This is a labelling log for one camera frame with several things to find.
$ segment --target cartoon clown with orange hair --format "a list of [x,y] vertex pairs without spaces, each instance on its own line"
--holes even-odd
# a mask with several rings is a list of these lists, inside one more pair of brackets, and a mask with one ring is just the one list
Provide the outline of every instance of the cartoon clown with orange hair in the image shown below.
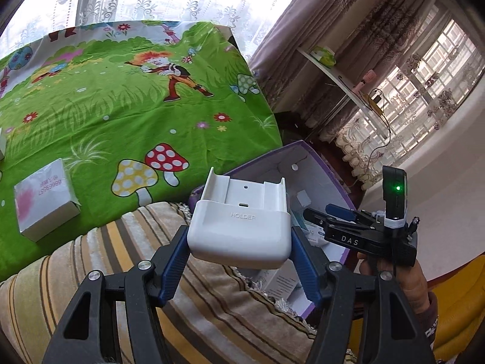
[[195,83],[190,78],[190,72],[187,71],[184,67],[172,64],[168,59],[172,53],[170,52],[142,52],[133,58],[131,62],[126,62],[126,64],[135,65],[140,67],[143,72],[147,74],[158,74],[158,75],[166,75],[168,76],[168,91],[169,94],[166,96],[163,101],[177,101],[180,99],[178,95],[175,85],[177,83],[183,83],[188,87],[201,92],[205,97],[213,97],[214,94],[208,92],[202,85]]

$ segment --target wall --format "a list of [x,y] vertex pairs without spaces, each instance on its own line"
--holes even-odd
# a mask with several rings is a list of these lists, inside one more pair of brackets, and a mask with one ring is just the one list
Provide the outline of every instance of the wall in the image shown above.
[[336,52],[378,2],[379,0],[357,0],[318,45],[327,46]]
[[[418,259],[428,280],[485,251],[485,79],[446,125],[401,168],[408,176],[408,216],[419,216]],[[361,209],[384,209],[382,184]]]

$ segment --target striped blanket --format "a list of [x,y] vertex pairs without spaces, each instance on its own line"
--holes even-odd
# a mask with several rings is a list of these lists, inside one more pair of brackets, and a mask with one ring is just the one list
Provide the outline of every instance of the striped blanket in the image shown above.
[[[0,327],[26,364],[42,362],[78,285],[92,269],[127,271],[168,244],[183,208],[142,207],[78,237],[0,286]],[[132,364],[124,304],[117,304],[123,363]],[[173,300],[158,311],[177,364],[304,363],[314,334],[247,288],[237,271],[190,257]]]

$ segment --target yellow chair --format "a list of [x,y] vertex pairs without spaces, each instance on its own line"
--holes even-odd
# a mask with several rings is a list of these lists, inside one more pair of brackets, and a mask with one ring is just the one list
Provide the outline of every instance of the yellow chair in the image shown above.
[[[485,316],[485,255],[471,261],[447,281],[433,288],[438,297],[436,359],[449,360],[462,352]],[[358,353],[362,319],[352,323],[349,348]]]

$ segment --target blue gripper pad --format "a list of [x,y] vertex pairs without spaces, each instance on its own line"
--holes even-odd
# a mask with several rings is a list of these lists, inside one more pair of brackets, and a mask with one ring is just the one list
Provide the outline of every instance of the blue gripper pad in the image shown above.
[[325,207],[325,212],[329,215],[338,217],[339,219],[347,220],[348,222],[356,221],[356,214],[354,214],[353,211],[339,207],[338,205],[328,204]]
[[159,294],[160,303],[164,306],[167,301],[170,301],[174,295],[177,287],[182,278],[183,270],[190,256],[190,248],[187,243],[187,232],[180,238],[179,243],[175,247],[175,250],[162,274],[162,290]]
[[299,237],[295,228],[298,227],[292,227],[292,252],[289,258],[293,261],[306,297],[312,301],[316,307],[321,307],[323,297],[320,293],[319,273],[307,254],[306,249],[308,248],[305,248],[305,243],[310,248],[312,248],[312,246],[309,244],[303,232],[301,232],[301,229],[300,233],[302,237]]

